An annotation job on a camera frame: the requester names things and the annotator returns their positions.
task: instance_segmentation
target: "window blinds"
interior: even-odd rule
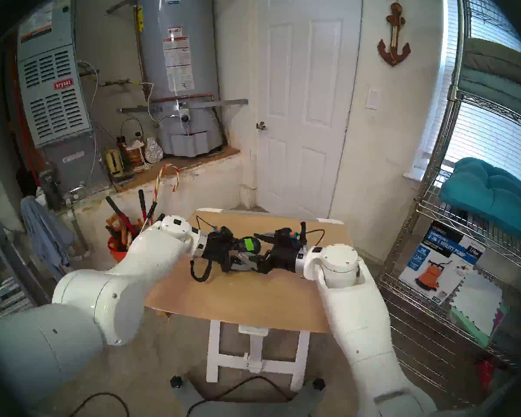
[[[521,53],[521,39],[492,0],[469,0],[471,37],[495,41]],[[447,102],[457,50],[457,0],[447,0],[448,43],[440,100],[426,146],[432,152],[440,130]],[[452,139],[445,155],[456,162],[464,157],[475,157],[507,170],[521,180],[521,126],[495,113],[470,104],[461,104]]]

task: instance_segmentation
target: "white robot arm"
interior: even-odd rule
[[[150,288],[183,255],[201,256],[207,235],[167,216],[134,240],[106,272],[79,270],[57,285],[53,303],[0,319],[0,373],[27,407],[72,378],[104,344],[131,340]],[[386,305],[357,252],[347,245],[304,247],[295,270],[317,281],[332,334],[356,381],[359,416],[417,416],[436,410],[401,371]]]

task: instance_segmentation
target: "wooden table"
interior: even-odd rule
[[[300,231],[300,221],[262,213],[199,210],[189,219],[197,225],[196,215],[212,225],[228,227],[235,237],[252,236],[253,233],[273,232],[290,227]],[[211,228],[200,222],[204,232]],[[332,243],[352,245],[349,233],[341,222],[333,220],[307,221],[307,231],[323,229],[320,246]],[[307,234],[309,246],[320,239],[322,232]],[[262,242],[262,253],[271,245]],[[195,260],[195,274],[201,276],[207,260]],[[328,321],[314,281],[308,281],[292,272],[274,269],[267,275],[253,271],[222,272],[213,263],[206,282],[195,281],[189,271],[189,258],[182,258],[174,270],[151,290],[145,305],[166,313],[188,315],[211,321],[207,381],[216,382],[218,366],[238,367],[251,372],[291,373],[292,390],[303,384],[304,364],[307,359],[309,332],[328,333]],[[240,325],[240,331],[251,335],[251,356],[235,357],[219,353],[220,322]],[[251,330],[248,326],[267,328]],[[262,360],[262,337],[268,329],[300,331],[295,362]]]

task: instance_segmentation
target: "white door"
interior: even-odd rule
[[[258,120],[266,129],[258,130],[257,198],[271,213],[329,215],[355,79],[361,4],[258,0]]]

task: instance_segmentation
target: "cardboard box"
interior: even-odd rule
[[[438,305],[459,285],[485,246],[433,221],[399,279]]]

